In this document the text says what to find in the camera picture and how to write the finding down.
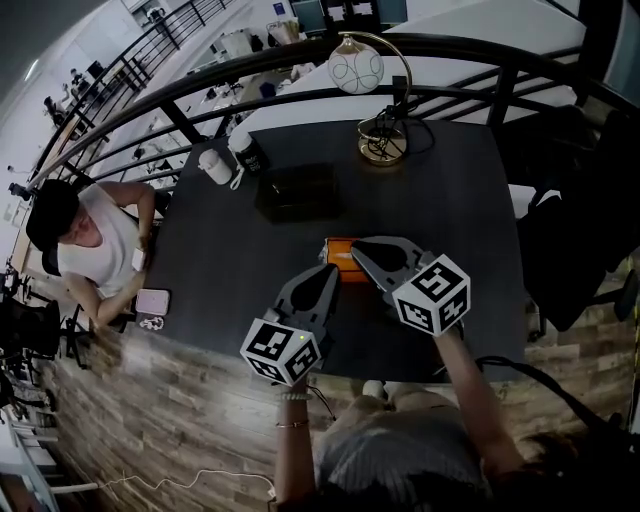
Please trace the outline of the orange box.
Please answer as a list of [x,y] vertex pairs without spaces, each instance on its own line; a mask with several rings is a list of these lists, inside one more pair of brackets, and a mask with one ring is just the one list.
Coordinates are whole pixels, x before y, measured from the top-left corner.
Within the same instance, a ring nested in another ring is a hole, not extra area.
[[338,267],[343,283],[364,284],[369,281],[364,271],[353,259],[351,249],[357,238],[329,237],[324,241],[319,260]]

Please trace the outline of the dark shelf cabinet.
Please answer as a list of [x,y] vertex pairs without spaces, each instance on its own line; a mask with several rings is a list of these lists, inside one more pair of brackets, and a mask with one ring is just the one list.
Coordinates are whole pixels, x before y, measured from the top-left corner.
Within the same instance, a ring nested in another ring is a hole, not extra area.
[[406,0],[289,0],[307,35],[380,34],[408,20]]

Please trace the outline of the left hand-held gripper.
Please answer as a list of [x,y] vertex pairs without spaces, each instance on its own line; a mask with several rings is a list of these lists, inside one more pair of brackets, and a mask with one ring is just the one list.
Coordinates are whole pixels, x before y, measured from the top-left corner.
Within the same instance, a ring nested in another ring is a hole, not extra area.
[[260,377],[295,385],[320,369],[332,348],[326,323],[335,313],[341,286],[335,264],[321,264],[289,280],[275,302],[277,321],[256,318],[240,354]]

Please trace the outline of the person's light ribbed top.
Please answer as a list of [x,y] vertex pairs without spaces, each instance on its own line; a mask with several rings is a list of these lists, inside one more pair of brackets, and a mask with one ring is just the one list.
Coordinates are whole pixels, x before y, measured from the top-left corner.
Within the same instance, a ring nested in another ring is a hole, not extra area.
[[392,512],[482,509],[492,491],[459,410],[383,412],[327,435],[315,455],[319,489]]

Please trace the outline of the black metal railing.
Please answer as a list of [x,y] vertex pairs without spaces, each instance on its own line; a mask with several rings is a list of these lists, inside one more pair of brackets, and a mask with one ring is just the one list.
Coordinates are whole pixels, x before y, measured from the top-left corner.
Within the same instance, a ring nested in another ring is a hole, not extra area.
[[[457,36],[393,33],[385,38],[373,37],[373,47],[382,55],[394,55],[401,60],[408,57],[442,58],[490,65],[490,70],[465,78],[451,86],[408,84],[405,92],[414,96],[415,104],[439,97],[478,102],[480,108],[490,109],[488,123],[500,125],[509,107],[534,112],[547,110],[547,105],[529,99],[530,89],[518,91],[516,85],[525,79],[542,78],[543,89],[566,85],[579,93],[603,101],[621,112],[640,115],[635,106],[609,86],[578,70],[574,64],[560,62],[560,57],[578,53],[578,48],[558,50],[544,56],[488,41]],[[11,187],[15,195],[28,197],[41,181],[52,172],[68,165],[77,154],[118,128],[155,110],[167,113],[178,110],[176,100],[213,85],[232,82],[248,75],[293,64],[320,60],[338,46],[338,38],[307,40],[302,43],[265,50],[248,57],[233,59],[212,68],[173,82],[135,102],[131,107],[109,118],[84,135],[75,145],[50,162],[39,161],[35,174],[24,189]]]
[[[53,98],[70,118],[71,138],[129,106],[160,68],[237,0],[108,0],[51,48],[50,75],[63,89]],[[90,87],[75,98],[70,70]],[[42,117],[49,134],[56,128]]]

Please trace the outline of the gold lamp with globe shade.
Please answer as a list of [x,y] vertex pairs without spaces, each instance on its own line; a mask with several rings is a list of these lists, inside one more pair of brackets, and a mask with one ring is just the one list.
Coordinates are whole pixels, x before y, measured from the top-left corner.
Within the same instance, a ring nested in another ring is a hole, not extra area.
[[378,114],[357,124],[358,151],[370,164],[392,167],[410,153],[410,97],[413,73],[409,61],[391,42],[379,35],[359,31],[343,31],[342,41],[331,53],[326,69],[334,85],[348,95],[365,95],[375,91],[385,74],[384,60],[378,50],[364,43],[364,38],[382,45],[395,55],[404,67],[400,77],[403,91]]

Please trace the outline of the person's right forearm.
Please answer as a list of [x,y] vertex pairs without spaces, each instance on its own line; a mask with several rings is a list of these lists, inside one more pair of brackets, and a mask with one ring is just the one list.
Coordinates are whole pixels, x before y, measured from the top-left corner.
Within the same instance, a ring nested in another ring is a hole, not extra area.
[[519,470],[524,459],[503,421],[498,398],[469,353],[459,330],[452,327],[435,337],[434,342],[485,475],[494,478]]

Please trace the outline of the black office chair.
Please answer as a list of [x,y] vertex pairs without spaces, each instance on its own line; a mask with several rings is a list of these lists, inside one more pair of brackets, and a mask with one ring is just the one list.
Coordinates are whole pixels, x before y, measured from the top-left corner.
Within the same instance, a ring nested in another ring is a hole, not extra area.
[[610,112],[586,165],[556,188],[532,199],[517,222],[524,285],[538,312],[531,341],[548,325],[568,330],[590,306],[610,303],[620,321],[631,314],[637,271],[618,289],[598,289],[640,247],[640,113]]
[[8,277],[17,284],[12,273],[0,273],[0,349],[6,357],[28,351],[31,357],[54,360],[60,346],[58,303],[35,307],[17,301]]

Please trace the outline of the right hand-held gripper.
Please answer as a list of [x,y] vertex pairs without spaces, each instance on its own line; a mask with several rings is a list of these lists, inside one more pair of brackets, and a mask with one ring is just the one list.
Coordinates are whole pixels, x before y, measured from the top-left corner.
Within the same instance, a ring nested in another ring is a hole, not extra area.
[[[413,268],[423,250],[403,237],[371,236],[354,241],[351,256],[367,279],[386,293],[403,269]],[[441,254],[391,294],[399,321],[440,336],[460,321],[471,306],[470,277]]]

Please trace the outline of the person's left forearm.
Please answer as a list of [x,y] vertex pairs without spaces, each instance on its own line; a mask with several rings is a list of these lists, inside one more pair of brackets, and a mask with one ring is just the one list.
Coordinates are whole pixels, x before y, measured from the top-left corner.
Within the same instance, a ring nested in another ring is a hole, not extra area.
[[[277,423],[309,420],[306,379],[303,378],[284,395],[293,395],[293,399],[281,399]],[[316,491],[314,459],[311,436],[308,427],[277,428],[277,454],[275,463],[274,486],[276,503],[284,505],[304,500]]]

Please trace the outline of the pink phone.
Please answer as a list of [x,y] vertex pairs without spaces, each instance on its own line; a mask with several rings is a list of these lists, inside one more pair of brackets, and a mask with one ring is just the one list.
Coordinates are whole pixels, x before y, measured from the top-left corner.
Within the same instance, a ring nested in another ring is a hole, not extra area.
[[170,305],[170,292],[161,289],[141,289],[136,296],[135,309],[138,313],[164,316]]

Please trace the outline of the person's beige trousers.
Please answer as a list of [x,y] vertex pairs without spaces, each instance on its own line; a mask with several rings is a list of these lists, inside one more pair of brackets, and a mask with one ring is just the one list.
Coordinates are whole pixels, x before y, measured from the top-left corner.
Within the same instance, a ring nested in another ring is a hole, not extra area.
[[407,412],[423,411],[435,408],[453,408],[458,406],[448,398],[426,390],[410,391],[408,393],[397,393],[391,401],[384,401],[380,398],[362,395],[356,398],[348,409],[343,413],[353,413],[358,416],[366,416],[385,411]]

